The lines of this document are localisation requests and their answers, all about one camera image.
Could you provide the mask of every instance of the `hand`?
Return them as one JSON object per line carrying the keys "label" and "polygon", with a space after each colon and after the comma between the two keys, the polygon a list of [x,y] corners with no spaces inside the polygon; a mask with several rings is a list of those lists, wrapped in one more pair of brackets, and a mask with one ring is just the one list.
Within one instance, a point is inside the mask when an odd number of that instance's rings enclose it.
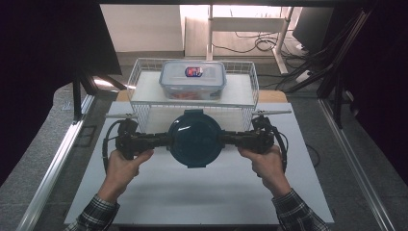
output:
{"label": "hand", "polygon": [[108,202],[115,203],[122,195],[132,179],[139,175],[139,166],[150,159],[153,150],[139,154],[134,160],[126,160],[122,153],[115,150],[111,153],[108,172],[99,189],[98,196]]}
{"label": "hand", "polygon": [[288,179],[282,168],[282,154],[279,146],[274,145],[265,154],[238,148],[240,154],[252,161],[252,170],[262,178],[262,182],[274,197],[288,194],[291,191]]}

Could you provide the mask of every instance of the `label on container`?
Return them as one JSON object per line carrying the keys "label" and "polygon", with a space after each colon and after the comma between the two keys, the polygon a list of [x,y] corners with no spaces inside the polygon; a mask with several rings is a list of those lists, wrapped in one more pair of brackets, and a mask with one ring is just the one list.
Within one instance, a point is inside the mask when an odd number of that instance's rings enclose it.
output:
{"label": "label on container", "polygon": [[187,77],[201,77],[203,75],[202,67],[189,66],[185,70]]}

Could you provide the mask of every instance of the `container lid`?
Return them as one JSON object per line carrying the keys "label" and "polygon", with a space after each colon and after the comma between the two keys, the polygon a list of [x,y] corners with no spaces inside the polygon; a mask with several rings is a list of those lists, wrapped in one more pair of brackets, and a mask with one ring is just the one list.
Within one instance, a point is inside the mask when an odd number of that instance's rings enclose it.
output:
{"label": "container lid", "polygon": [[168,61],[160,76],[162,86],[225,86],[225,68],[220,62]]}
{"label": "container lid", "polygon": [[215,160],[223,144],[218,141],[221,128],[202,109],[185,110],[168,129],[173,139],[171,155],[187,167],[205,167]]}

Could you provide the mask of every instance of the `plastic container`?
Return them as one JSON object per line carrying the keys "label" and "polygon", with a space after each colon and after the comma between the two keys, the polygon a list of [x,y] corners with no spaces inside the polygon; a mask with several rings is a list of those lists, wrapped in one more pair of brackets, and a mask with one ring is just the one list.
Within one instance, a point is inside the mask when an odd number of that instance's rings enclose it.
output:
{"label": "plastic container", "polygon": [[218,100],[226,85],[225,68],[219,62],[168,61],[159,82],[169,99]]}

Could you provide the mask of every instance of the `person's left hand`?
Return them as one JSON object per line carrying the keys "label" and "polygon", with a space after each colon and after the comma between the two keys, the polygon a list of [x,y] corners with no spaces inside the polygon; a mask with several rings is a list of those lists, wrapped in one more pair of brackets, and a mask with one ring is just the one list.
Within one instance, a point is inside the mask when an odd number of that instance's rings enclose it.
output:
{"label": "person's left hand", "polygon": [[114,150],[111,153],[105,180],[99,189],[99,198],[115,203],[122,195],[132,179],[139,175],[139,166],[150,159],[153,150],[147,150],[137,155],[134,160],[126,160],[122,153]]}

